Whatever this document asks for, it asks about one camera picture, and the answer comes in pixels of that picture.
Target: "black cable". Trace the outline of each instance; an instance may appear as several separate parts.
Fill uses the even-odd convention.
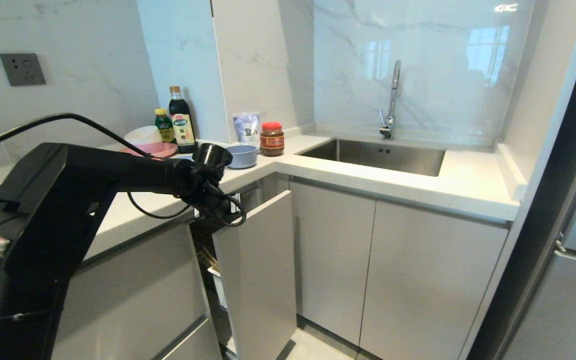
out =
[[[148,211],[142,209],[141,206],[137,205],[137,202],[135,202],[135,199],[133,198],[132,193],[128,193],[128,200],[130,200],[130,203],[133,205],[133,207],[137,208],[137,210],[139,210],[142,214],[147,215],[151,218],[162,219],[162,220],[173,219],[175,217],[178,217],[179,215],[183,214],[183,212],[188,210],[188,208],[190,208],[190,205],[186,205],[183,209],[179,210],[178,212],[175,212],[172,215],[157,215],[157,214],[153,214],[151,212],[148,212]]]
[[[241,203],[239,200],[237,200],[237,198],[235,198],[235,196],[232,196],[231,194],[225,194],[225,196],[226,196],[226,198],[227,198],[228,200],[230,200],[236,207],[238,207],[238,209],[239,209],[240,212],[241,212],[241,217],[240,217],[240,219],[239,219],[238,222],[228,222],[228,221],[222,219],[221,216],[217,216],[217,214],[215,214],[215,216],[217,216],[217,218],[220,219],[221,222],[222,222],[224,225],[228,226],[229,228],[237,228],[238,226],[242,225],[242,224],[246,221],[246,218],[247,218],[248,214],[246,214],[246,210],[244,210],[244,207],[242,206],[242,203]]]
[[[39,117],[39,118],[36,118],[34,120],[28,121],[27,123],[23,123],[22,125],[13,127],[12,129],[0,134],[0,142],[6,141],[7,139],[10,139],[11,137],[14,137],[18,134],[21,134],[27,130],[32,129],[32,128],[35,128],[39,125],[43,125],[46,123],[51,123],[52,121],[63,120],[63,119],[72,119],[72,120],[79,121],[80,123],[84,123],[85,125],[88,125],[91,128],[96,129],[99,132],[107,135],[108,137],[110,137],[114,141],[117,141],[119,144],[126,146],[126,148],[134,151],[135,153],[142,155],[142,157],[160,158],[160,157],[151,155],[150,153],[148,153],[146,151],[141,150],[141,148],[134,146],[130,142],[123,139],[123,137],[115,134],[114,132],[110,131],[109,129],[106,129],[104,126],[99,125],[98,123],[94,122],[93,120],[90,120],[89,118],[87,118],[85,116],[81,116],[80,114],[75,114],[72,112],[62,112],[62,113],[51,114],[48,116]],[[242,223],[244,223],[244,221],[246,221],[246,211],[243,209],[242,203],[240,203],[233,196],[230,196],[229,194],[224,194],[224,192],[221,191],[221,189],[219,189],[219,187],[215,187],[215,186],[213,186],[213,187],[215,189],[217,189],[219,192],[221,192],[221,194],[224,197],[226,197],[229,201],[233,202],[238,207],[238,209],[241,211],[241,214],[242,214],[241,220],[238,223],[229,223],[228,221],[225,221],[221,216],[218,216],[217,214],[214,214],[215,217],[220,219],[220,221],[226,226],[236,227],[236,226],[242,225]],[[128,199],[130,200],[130,203],[132,203],[133,207],[135,207],[137,210],[142,212],[142,214],[147,215],[147,216],[152,217],[152,218],[155,218],[155,219],[162,219],[162,220],[173,219],[174,217],[178,217],[179,215],[183,214],[183,212],[185,212],[185,210],[187,210],[190,207],[190,205],[186,205],[186,207],[184,207],[183,209],[181,209],[180,211],[178,211],[174,214],[162,216],[162,215],[153,214],[153,213],[148,212],[148,211],[144,210],[143,208],[141,208],[139,205],[137,205],[137,202],[135,202],[135,199],[133,198],[133,194],[130,192],[128,192]]]
[[[99,125],[98,123],[94,122],[93,120],[90,120],[89,118],[87,118],[85,116],[81,116],[80,114],[74,114],[71,112],[62,112],[62,113],[58,113],[58,114],[51,114],[48,116],[39,117],[39,118],[36,118],[32,121],[28,121],[27,123],[23,123],[22,125],[19,125],[17,127],[13,127],[12,129],[0,134],[0,142],[6,141],[7,139],[14,137],[15,135],[21,134],[21,133],[25,132],[26,130],[30,130],[32,128],[39,126],[39,125],[43,125],[45,123],[50,123],[52,121],[57,121],[57,120],[62,120],[62,119],[73,119],[73,120],[79,121],[80,123],[84,123],[85,125],[88,125],[94,129],[98,130],[99,132],[102,132],[103,134],[112,138],[114,141],[119,142],[121,145],[126,146],[126,148],[134,151],[135,153],[142,155],[142,157],[156,158],[156,156],[153,156],[150,153],[148,153],[144,150],[141,150],[141,148],[134,146],[130,142],[123,139],[121,136],[115,134],[114,132],[110,131],[109,129],[106,129],[105,127],[103,127],[102,125]]]

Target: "kitchen cabinet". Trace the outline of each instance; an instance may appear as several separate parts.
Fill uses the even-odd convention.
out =
[[[377,201],[361,348],[456,360],[508,230]]]
[[[358,345],[375,199],[290,182],[297,312]]]
[[[249,210],[212,235],[236,353],[275,359],[297,330],[291,192]]]
[[[84,265],[70,281],[52,358],[151,359],[204,317],[186,227],[171,221]]]
[[[215,326],[211,319],[204,321],[161,360],[222,360],[217,346]]]

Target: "robotic arm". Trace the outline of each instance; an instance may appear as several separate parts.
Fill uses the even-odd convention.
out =
[[[233,225],[230,203],[242,207],[218,187],[232,155],[203,144],[193,158],[43,143],[16,164],[0,186],[0,360],[51,358],[69,281],[117,192],[172,194]]]

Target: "open cabinet door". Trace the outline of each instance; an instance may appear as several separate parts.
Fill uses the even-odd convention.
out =
[[[240,360],[274,360],[297,329],[291,192],[213,235]]]

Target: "sauce jar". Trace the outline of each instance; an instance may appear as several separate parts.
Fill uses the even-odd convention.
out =
[[[281,123],[268,121],[261,124],[261,153],[278,157],[284,153],[284,132]]]

